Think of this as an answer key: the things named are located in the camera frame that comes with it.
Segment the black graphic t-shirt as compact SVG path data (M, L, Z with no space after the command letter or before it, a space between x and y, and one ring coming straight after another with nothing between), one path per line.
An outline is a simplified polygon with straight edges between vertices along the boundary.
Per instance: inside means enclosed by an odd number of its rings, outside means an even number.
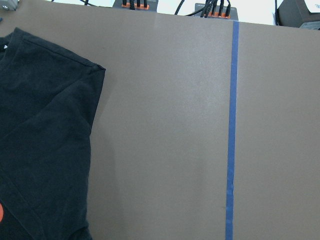
M0 39L1 239L91 239L90 135L105 71L19 28Z

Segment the brown paper table mat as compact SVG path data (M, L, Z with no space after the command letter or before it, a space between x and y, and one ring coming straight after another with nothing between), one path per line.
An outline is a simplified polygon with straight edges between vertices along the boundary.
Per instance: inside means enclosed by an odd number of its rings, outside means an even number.
M317 240L317 30L23 0L18 27L105 67L95 240Z

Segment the orange usb hub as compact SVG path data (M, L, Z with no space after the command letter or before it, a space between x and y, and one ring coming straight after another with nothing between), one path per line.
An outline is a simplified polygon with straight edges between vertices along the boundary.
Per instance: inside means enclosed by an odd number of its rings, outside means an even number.
M112 7L116 9L156 12L158 3L158 0L115 0Z
M239 20L237 8L232 6L230 0L205 0L204 3L196 2L194 11L190 16L208 19Z

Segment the dark brown box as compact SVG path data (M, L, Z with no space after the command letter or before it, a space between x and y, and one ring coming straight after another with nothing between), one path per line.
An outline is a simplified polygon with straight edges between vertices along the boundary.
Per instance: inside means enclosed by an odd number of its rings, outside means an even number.
M319 0L283 0L276 10L279 26L312 29L320 28Z

